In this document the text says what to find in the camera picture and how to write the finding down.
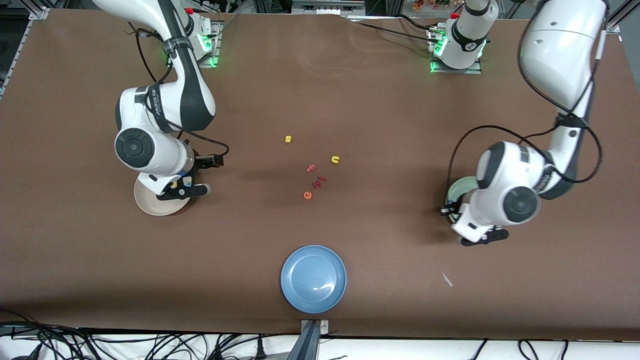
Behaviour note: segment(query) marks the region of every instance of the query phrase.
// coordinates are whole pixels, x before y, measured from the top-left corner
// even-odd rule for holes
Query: brown tabletop surface
[[[464,76],[430,73],[420,40],[338,16],[240,15],[219,67],[202,71],[218,106],[202,134],[231,146],[226,165],[201,173],[211,195],[152,217],[113,150],[120,92],[152,82],[129,27],[52,10],[0,101],[0,306],[81,327],[274,333],[313,317],[354,336],[640,339],[640,96],[617,35],[596,77],[605,159],[594,180],[490,245],[462,247],[436,212],[464,132],[554,122],[518,73],[524,25],[497,21],[483,74]],[[159,45],[141,40],[159,76]],[[454,176],[499,140],[514,139],[471,136]],[[582,176],[594,149],[586,138]],[[317,176],[327,182],[314,190]],[[280,289],[285,259],[309,244],[348,273],[342,300],[316,316]]]

